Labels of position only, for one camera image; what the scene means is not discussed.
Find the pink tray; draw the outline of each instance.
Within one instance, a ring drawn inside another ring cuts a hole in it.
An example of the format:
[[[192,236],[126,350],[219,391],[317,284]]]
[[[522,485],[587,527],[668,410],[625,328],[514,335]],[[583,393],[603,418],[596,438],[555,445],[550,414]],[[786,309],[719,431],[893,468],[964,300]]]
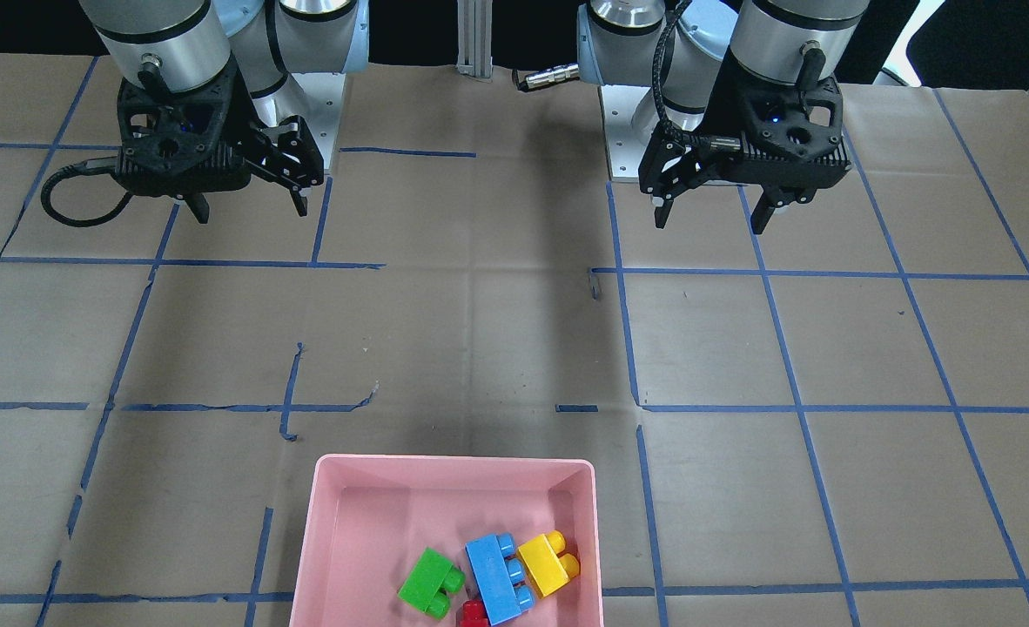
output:
[[[291,627],[455,626],[475,594],[467,541],[506,531],[522,544],[554,528],[580,560],[580,576],[504,626],[602,627],[588,461],[325,455],[313,476]],[[396,596],[426,547],[467,574],[439,622]]]

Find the green toy block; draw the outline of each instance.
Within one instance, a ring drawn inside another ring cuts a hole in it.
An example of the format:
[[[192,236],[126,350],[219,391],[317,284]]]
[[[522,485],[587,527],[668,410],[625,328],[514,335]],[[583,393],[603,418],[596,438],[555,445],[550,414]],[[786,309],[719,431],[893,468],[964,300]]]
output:
[[[452,560],[433,549],[426,549],[410,571],[398,598],[419,612],[441,620],[449,614],[449,596],[464,587],[464,572]]]

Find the red toy block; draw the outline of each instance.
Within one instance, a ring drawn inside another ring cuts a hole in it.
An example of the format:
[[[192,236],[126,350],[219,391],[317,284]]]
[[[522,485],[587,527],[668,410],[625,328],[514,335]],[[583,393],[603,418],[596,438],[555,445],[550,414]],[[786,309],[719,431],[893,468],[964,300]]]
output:
[[[482,600],[464,601],[463,606],[460,607],[460,627],[491,627]]]

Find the toy block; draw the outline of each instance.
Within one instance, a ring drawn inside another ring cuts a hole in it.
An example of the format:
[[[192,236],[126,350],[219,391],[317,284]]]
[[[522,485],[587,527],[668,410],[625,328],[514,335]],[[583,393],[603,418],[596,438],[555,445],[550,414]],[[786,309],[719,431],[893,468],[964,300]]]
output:
[[[565,553],[565,535],[560,531],[542,533],[518,548],[518,556],[526,564],[527,584],[539,599],[553,595],[575,576],[580,574],[580,562]]]
[[[463,606],[460,607],[460,627],[491,627],[482,600],[464,601]]]
[[[464,587],[464,572],[454,566],[452,560],[433,549],[426,549],[418,558],[414,570],[410,571],[398,598],[406,601],[418,612],[426,613],[440,620],[449,614],[449,596]]]
[[[464,551],[491,624],[517,619],[534,606],[530,588],[520,586],[526,580],[526,572],[523,563],[514,558],[514,538],[510,533],[472,539],[464,545]]]

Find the yellow toy block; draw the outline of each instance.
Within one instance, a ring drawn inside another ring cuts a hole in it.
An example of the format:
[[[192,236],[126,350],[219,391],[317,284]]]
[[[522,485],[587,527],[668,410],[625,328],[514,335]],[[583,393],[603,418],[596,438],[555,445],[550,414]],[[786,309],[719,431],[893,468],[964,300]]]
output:
[[[518,548],[518,558],[526,567],[530,588],[543,599],[553,595],[575,576],[580,574],[580,562],[565,552],[565,535],[560,531],[542,533]]]

